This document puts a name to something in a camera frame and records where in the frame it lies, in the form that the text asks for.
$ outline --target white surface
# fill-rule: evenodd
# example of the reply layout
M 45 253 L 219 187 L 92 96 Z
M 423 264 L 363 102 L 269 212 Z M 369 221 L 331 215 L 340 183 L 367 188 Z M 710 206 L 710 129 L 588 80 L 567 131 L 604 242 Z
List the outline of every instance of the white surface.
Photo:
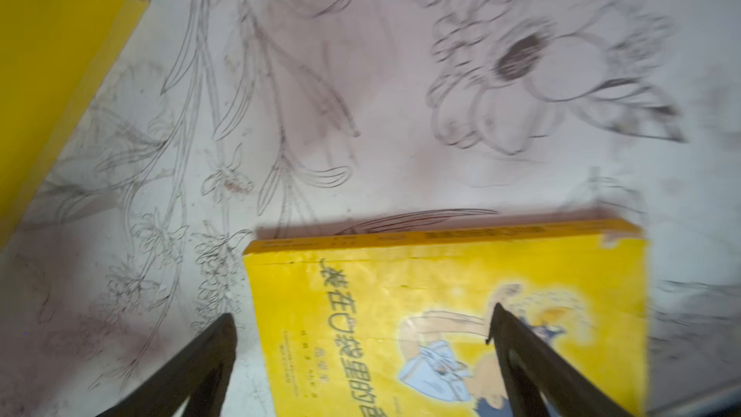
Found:
M 152 0 L 2 254 L 0 413 L 101 412 L 231 311 L 223 413 L 273 415 L 247 242 L 438 209 L 638 221 L 650 406 L 733 377 L 737 0 L 434 1 Z

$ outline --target yellow object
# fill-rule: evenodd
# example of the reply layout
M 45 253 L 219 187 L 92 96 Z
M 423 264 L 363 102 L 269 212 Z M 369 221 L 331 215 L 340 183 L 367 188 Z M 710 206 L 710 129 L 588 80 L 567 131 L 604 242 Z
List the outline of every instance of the yellow object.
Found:
M 276 413 L 506 415 L 485 345 L 501 302 L 642 414 L 644 245 L 622 220 L 253 242 Z
M 149 0 L 2 0 L 0 247 Z

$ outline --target cartoon character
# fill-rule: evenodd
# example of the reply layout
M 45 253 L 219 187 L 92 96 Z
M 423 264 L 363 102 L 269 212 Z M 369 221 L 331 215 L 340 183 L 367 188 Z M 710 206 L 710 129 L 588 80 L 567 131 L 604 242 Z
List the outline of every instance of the cartoon character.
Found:
M 473 400 L 474 410 L 482 417 L 512 415 L 504 379 L 496 353 L 481 357 L 473 370 L 456 359 L 455 352 L 443 338 L 446 333 L 469 333 L 487 338 L 494 306 L 501 303 L 510 309 L 511 299 L 522 292 L 522 286 L 501 286 L 489 297 L 483 317 L 449 311 L 427 311 L 405 319 L 399 329 L 399 347 L 404 366 L 399 380 L 414 390 L 445 402 Z M 566 334 L 560 320 L 571 311 L 568 307 L 546 307 L 532 324 L 520 319 L 543 341 Z

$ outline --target flower center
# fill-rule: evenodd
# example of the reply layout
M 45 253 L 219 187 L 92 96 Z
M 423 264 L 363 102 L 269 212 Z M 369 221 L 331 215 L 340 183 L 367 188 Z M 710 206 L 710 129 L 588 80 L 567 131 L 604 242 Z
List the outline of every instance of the flower center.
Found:
M 494 68 L 496 75 L 504 80 L 514 80 L 525 76 L 541 58 L 545 42 L 538 34 L 530 34 L 512 44 Z

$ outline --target chinese character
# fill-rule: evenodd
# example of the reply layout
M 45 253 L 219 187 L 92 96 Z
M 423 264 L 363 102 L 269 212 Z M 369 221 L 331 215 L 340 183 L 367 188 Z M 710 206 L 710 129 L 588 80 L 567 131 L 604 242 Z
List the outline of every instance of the chinese character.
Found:
M 371 374 L 366 364 L 360 361 L 346 361 L 345 358 L 340 359 L 342 360 L 342 366 L 345 367 L 345 377 L 371 381 Z
M 363 417 L 387 417 L 386 412 L 380 407 L 364 406 L 360 404 L 360 412 L 363 413 Z
M 335 288 L 347 288 L 347 280 L 345 279 L 343 270 L 337 270 L 333 267 L 325 266 L 323 259 L 320 261 L 320 266 L 320 274 L 325 280 L 325 286 L 331 285 Z
M 342 323 L 340 323 L 341 325 L 339 327 L 335 324 L 335 318 L 342 316 L 345 317 L 345 325 L 347 326 L 346 329 L 341 328 Z M 337 312 L 335 314 L 332 314 L 331 316 L 329 316 L 328 322 L 329 326 L 337 330 L 338 332 L 355 333 L 355 319 L 351 318 L 350 315 L 347 314 L 347 312 Z
M 350 384 L 353 398 L 371 404 L 376 402 L 376 395 L 372 393 L 373 388 L 366 381 L 349 380 L 347 383 Z
M 363 351 L 360 349 L 360 342 L 350 335 L 338 335 L 334 343 L 339 347 L 340 356 L 348 356 L 360 359 L 363 357 Z
M 347 307 L 355 312 L 355 300 L 353 296 L 348 292 L 347 295 L 343 295 L 341 292 L 327 292 L 329 302 L 332 305 L 332 311 L 337 311 L 337 307 L 341 307 L 343 311 L 347 311 Z

